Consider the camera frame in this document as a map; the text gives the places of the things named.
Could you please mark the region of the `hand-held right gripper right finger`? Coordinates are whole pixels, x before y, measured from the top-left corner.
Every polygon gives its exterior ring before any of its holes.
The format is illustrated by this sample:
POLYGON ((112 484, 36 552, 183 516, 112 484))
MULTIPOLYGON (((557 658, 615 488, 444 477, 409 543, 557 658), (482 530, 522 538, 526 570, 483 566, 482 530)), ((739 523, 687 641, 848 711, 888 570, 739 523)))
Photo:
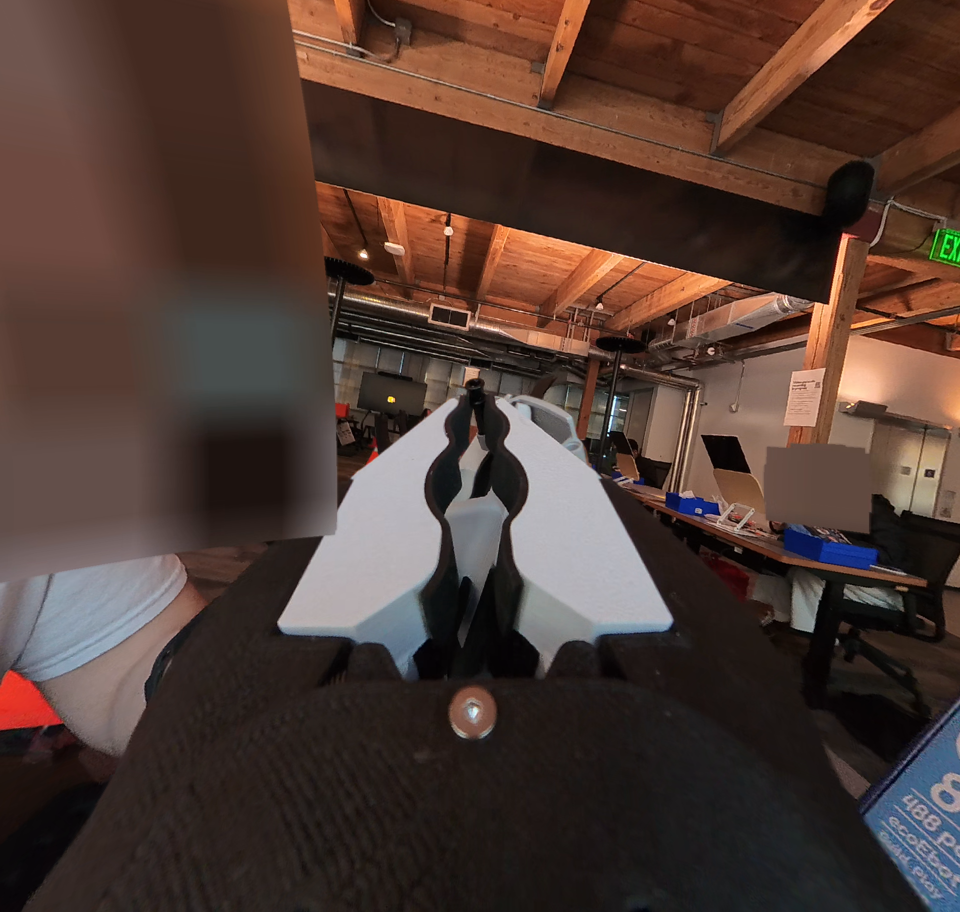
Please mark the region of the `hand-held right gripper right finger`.
POLYGON ((506 623, 536 652, 533 675, 543 678, 569 642, 668 631, 673 617, 600 476, 512 405, 493 403, 507 423, 499 453, 526 481, 508 522, 521 589, 506 623))

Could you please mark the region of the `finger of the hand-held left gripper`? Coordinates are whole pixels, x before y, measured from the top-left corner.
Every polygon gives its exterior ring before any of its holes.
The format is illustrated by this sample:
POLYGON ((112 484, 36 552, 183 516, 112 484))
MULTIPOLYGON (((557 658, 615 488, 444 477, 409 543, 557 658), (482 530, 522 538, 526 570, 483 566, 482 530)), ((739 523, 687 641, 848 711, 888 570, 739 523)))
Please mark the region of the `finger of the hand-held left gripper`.
POLYGON ((473 498, 481 463, 488 456, 484 440, 472 440, 459 463, 461 490, 446 511, 460 582, 469 580, 465 606, 458 629, 458 644, 465 646, 480 596, 498 557, 505 507, 488 490, 473 498))

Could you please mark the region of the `grey panel part with tab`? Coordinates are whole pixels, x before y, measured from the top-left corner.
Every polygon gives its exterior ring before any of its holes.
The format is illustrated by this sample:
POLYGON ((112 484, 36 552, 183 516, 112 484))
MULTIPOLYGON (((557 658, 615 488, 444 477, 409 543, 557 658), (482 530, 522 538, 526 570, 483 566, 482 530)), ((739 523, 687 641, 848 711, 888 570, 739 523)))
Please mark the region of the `grey panel part with tab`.
POLYGON ((501 398, 539 427, 564 449, 589 464, 589 457, 578 437, 573 418, 564 409, 533 395, 508 395, 501 398))

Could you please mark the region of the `person's left forearm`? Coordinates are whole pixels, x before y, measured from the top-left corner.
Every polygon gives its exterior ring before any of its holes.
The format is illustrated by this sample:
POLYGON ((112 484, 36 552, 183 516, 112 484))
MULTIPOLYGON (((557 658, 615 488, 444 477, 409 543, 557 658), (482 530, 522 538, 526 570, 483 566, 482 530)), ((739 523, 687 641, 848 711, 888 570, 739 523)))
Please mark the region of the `person's left forearm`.
POLYGON ((125 641, 61 676, 37 682, 39 691, 84 744, 122 756, 146 707, 145 684, 158 656, 205 606, 187 580, 161 613, 125 641))

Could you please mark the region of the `curved board with black top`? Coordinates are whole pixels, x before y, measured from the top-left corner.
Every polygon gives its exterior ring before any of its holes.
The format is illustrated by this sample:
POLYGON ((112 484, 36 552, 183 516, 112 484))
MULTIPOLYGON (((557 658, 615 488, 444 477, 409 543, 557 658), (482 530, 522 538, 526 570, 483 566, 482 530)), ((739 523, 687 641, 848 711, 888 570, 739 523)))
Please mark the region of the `curved board with black top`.
POLYGON ((753 510, 753 518, 766 520, 761 484, 752 475, 737 436, 702 434, 702 443, 713 468, 719 495, 726 505, 740 505, 753 510))

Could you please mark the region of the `black pole stand with disc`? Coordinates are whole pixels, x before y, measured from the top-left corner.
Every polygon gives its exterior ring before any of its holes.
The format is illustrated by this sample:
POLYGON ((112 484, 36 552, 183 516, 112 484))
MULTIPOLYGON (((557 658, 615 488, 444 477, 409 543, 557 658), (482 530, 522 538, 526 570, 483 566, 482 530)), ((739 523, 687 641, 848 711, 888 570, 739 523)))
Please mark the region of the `black pole stand with disc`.
POLYGON ((376 278, 366 268, 342 258, 324 257, 324 268, 327 276, 336 280, 334 302, 330 314, 330 337, 331 343, 334 344, 346 286, 371 285, 375 283, 376 278))
POLYGON ((605 464, 605 454, 607 448, 607 440, 610 431, 610 422, 611 416, 613 413, 613 407, 615 403, 616 393, 617 393, 617 384, 618 377, 621 367, 621 360, 623 354, 639 354, 646 351, 649 345, 649 339, 644 338, 635 338, 633 336, 627 335, 611 335, 606 334, 599 337, 596 341, 596 346, 599 350, 602 350, 606 353, 614 355, 613 367, 610 374, 608 391, 607 391, 607 402, 606 409, 604 414, 604 419, 601 427, 601 436, 599 439, 599 447, 597 453, 597 462, 596 462, 596 472, 597 474, 604 474, 604 464, 605 464))

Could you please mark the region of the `large blue plastic bin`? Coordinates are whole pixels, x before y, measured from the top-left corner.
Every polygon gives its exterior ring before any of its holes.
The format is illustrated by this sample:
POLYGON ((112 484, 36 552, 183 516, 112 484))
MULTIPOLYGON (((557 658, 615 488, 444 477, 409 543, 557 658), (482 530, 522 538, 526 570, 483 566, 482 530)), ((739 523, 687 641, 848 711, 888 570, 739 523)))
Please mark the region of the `large blue plastic bin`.
POLYGON ((876 548, 853 544, 837 530, 788 524, 782 540, 787 552, 822 565, 869 570, 879 561, 876 548))

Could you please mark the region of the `white paper notice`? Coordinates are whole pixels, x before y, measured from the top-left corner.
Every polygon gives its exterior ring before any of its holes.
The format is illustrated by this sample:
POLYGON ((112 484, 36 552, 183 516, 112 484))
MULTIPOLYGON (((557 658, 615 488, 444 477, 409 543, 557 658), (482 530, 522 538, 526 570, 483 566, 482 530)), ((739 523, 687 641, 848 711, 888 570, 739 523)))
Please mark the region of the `white paper notice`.
POLYGON ((806 369, 791 374, 783 425, 816 426, 826 369, 806 369))

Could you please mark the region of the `person's white shirt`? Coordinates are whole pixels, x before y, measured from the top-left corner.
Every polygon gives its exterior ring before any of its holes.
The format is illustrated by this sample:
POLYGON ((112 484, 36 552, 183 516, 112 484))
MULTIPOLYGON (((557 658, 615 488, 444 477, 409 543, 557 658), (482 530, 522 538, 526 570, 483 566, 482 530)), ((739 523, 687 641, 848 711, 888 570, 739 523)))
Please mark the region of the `person's white shirt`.
POLYGON ((1 674, 44 682, 126 641, 187 580, 174 554, 1 583, 1 674))

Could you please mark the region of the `black office chair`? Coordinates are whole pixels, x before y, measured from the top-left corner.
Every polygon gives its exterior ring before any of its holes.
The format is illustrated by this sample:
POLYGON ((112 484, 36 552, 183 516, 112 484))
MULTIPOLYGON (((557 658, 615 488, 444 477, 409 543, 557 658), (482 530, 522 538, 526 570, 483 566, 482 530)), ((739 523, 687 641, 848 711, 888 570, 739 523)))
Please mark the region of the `black office chair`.
POLYGON ((889 632, 919 642, 939 643, 946 636, 943 591, 958 561, 958 524, 936 523, 930 518, 905 511, 897 513, 909 534, 916 573, 925 581, 922 588, 908 586, 902 596, 903 611, 888 611, 847 600, 841 606, 841 623, 846 630, 838 642, 844 661, 856 657, 869 661, 912 696, 912 709, 922 721, 929 721, 930 708, 909 666, 863 639, 866 631, 889 632))

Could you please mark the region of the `orange object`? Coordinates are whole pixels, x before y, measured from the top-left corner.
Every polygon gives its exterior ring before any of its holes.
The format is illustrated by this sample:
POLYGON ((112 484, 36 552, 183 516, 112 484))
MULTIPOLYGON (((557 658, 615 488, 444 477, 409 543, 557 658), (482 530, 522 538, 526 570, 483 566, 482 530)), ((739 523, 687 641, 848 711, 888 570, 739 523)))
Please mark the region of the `orange object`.
POLYGON ((1 731, 36 730, 63 725, 40 690, 9 671, 1 683, 1 731))

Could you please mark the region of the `blue robot kit box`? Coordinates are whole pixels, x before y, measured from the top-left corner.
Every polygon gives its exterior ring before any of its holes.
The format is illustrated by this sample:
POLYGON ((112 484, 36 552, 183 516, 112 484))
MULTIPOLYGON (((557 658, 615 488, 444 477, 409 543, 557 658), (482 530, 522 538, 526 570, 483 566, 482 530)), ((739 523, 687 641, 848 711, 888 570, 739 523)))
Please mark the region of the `blue robot kit box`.
POLYGON ((859 812, 927 909, 959 909, 958 701, 868 789, 859 812))

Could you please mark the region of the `black wall monitor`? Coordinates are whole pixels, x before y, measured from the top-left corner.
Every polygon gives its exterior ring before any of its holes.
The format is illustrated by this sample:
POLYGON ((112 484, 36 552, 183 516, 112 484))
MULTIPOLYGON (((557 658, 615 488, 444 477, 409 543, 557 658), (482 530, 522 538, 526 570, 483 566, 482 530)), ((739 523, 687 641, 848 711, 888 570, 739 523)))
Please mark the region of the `black wall monitor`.
POLYGON ((427 384, 402 376, 365 372, 361 379, 357 408, 388 416, 420 415, 425 407, 427 384))

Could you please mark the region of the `silver air duct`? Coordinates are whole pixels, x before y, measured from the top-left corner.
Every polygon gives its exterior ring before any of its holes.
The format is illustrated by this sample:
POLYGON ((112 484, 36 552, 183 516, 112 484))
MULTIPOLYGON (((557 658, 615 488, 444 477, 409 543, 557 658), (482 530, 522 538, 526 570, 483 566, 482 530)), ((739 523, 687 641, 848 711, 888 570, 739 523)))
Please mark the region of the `silver air duct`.
POLYGON ((783 319, 810 312, 814 304, 784 294, 766 293, 730 302, 717 294, 697 299, 667 315, 648 346, 654 361, 716 354, 722 345, 783 319))

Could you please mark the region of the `wooden support post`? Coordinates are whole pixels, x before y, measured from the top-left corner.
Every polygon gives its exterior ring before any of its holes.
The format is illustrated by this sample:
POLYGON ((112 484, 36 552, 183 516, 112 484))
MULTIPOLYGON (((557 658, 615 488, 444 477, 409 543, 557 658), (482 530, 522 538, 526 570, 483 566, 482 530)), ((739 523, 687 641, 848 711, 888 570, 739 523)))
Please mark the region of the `wooden support post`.
POLYGON ((868 257, 867 242, 848 234, 841 236, 829 301, 813 307, 803 361, 806 370, 823 369, 819 411, 814 426, 791 428, 788 436, 791 445, 826 444, 830 439, 850 330, 868 257))

